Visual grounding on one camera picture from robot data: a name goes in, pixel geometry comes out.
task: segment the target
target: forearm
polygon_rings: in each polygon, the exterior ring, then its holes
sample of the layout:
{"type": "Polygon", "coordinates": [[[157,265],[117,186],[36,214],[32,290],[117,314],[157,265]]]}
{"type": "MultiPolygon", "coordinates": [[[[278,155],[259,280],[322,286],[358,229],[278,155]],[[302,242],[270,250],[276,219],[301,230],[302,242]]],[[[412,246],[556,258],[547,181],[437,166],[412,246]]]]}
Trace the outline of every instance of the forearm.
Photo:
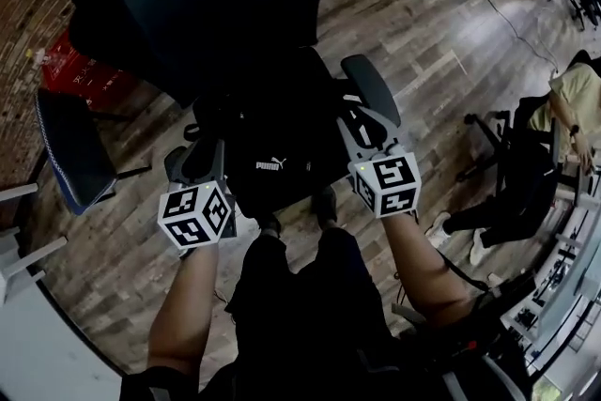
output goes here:
{"type": "Polygon", "coordinates": [[[553,90],[549,93],[548,100],[552,114],[555,115],[562,125],[570,131],[572,126],[577,124],[576,116],[574,116],[570,104],[553,90]]]}
{"type": "Polygon", "coordinates": [[[196,249],[179,267],[148,340],[148,367],[169,366],[198,377],[210,327],[217,244],[196,249]]]}
{"type": "Polygon", "coordinates": [[[382,223],[399,278],[415,310],[435,326],[466,316],[471,299],[464,281],[447,268],[413,218],[399,214],[382,223]]]}

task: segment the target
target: blue chair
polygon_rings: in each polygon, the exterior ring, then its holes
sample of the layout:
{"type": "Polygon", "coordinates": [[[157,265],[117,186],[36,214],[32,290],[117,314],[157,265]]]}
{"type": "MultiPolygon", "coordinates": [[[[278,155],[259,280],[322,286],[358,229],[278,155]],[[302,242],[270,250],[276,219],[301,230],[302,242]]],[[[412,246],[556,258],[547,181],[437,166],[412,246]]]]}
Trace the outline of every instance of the blue chair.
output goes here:
{"type": "Polygon", "coordinates": [[[70,210],[81,215],[115,196],[115,184],[151,166],[118,174],[102,144],[94,118],[123,121],[124,116],[91,112],[84,99],[40,89],[36,111],[48,157],[70,210]]]}

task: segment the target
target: hand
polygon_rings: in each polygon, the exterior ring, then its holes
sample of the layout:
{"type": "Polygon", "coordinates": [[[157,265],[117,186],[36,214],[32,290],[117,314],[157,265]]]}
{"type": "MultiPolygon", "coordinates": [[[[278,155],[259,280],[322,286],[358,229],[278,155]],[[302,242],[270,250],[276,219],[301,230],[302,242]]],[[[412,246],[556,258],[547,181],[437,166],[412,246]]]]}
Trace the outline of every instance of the hand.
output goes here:
{"type": "Polygon", "coordinates": [[[589,174],[593,168],[593,154],[591,153],[589,143],[582,132],[577,132],[576,135],[574,135],[573,147],[578,154],[580,166],[584,170],[584,173],[589,174]]]}

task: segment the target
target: brick wall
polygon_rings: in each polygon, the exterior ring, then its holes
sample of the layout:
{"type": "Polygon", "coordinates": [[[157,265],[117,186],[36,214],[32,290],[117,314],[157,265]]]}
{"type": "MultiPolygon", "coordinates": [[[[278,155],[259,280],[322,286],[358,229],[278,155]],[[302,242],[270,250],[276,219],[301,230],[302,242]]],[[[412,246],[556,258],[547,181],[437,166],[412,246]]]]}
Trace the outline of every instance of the brick wall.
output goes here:
{"type": "MultiPolygon", "coordinates": [[[[0,190],[26,182],[41,152],[34,109],[41,75],[25,53],[50,47],[70,11],[69,0],[0,0],[0,190]]],[[[15,205],[0,205],[0,228],[15,205]]]]}

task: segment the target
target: black shorts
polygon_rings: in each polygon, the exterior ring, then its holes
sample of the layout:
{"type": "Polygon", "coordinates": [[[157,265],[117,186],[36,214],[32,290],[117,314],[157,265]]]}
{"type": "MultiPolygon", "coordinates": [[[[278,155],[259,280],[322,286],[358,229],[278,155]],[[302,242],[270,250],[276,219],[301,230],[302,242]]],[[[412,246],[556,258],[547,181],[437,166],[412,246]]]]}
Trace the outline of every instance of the black shorts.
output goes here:
{"type": "Polygon", "coordinates": [[[236,322],[240,356],[258,349],[277,355],[282,339],[290,349],[317,338],[357,346],[391,337],[357,241],[338,228],[323,234],[316,259],[298,274],[288,267],[283,242],[259,237],[226,311],[236,322]]]}

